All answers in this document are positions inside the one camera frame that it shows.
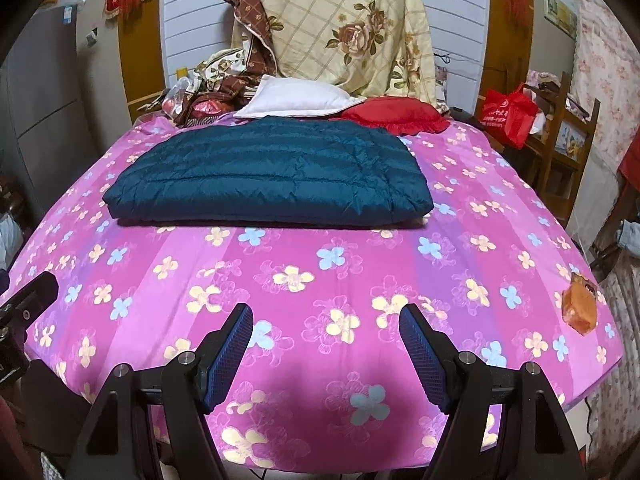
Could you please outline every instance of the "refrigerator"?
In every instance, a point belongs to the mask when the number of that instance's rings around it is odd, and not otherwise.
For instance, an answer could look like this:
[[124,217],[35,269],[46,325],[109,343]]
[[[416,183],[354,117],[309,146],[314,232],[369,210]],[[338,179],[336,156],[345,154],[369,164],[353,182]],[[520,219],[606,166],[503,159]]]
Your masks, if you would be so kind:
[[0,173],[34,225],[98,159],[78,82],[77,13],[34,14],[0,68]]

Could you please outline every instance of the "red paper bag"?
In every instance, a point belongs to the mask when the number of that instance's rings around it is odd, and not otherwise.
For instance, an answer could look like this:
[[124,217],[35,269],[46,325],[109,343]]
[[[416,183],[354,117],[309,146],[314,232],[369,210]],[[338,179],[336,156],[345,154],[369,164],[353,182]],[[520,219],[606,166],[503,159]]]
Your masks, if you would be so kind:
[[480,123],[498,142],[521,149],[527,141],[538,106],[522,93],[523,85],[509,95],[489,89]]

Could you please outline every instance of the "picture frame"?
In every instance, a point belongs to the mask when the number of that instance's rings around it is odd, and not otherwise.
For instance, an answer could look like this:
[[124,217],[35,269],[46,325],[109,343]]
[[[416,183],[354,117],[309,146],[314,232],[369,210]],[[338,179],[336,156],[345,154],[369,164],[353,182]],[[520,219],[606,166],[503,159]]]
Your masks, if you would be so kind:
[[543,0],[545,3],[545,18],[575,40],[578,17],[566,4],[560,0]]

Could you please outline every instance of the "white pillow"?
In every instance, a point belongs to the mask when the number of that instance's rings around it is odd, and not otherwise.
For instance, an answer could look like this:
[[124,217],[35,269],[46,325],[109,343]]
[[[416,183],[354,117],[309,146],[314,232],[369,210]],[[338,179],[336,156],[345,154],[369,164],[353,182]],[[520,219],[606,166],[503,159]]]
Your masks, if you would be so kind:
[[235,117],[322,117],[337,114],[363,101],[364,98],[351,97],[329,83],[263,75],[255,96],[235,113]]

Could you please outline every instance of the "wooden chair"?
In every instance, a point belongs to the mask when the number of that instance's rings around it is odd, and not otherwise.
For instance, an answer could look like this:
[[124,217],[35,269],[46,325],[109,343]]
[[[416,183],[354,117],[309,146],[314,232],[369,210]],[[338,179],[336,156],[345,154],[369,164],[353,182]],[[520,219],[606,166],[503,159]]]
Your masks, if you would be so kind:
[[[549,123],[547,121],[548,136],[543,141],[536,136],[529,136],[524,145],[534,155],[534,160],[526,174],[526,181],[534,187],[540,200],[545,204],[546,208],[556,217],[560,225],[565,228],[574,209],[575,198],[578,195],[578,188],[582,180],[584,168],[587,165],[593,136],[598,123],[598,115],[600,113],[600,101],[594,101],[591,117],[588,122],[584,122],[576,115],[565,108],[569,86],[571,84],[571,76],[567,73],[562,74],[560,83],[560,91],[555,94],[548,89],[534,88],[525,85],[525,88],[533,90],[537,96],[548,101],[553,107],[553,119]],[[556,151],[556,140],[562,122],[569,124],[573,129],[577,130],[584,136],[584,144],[580,148],[577,160],[574,160],[564,153]],[[562,183],[564,189],[562,194],[551,193],[548,191],[549,175],[551,167],[561,171],[563,174]]]

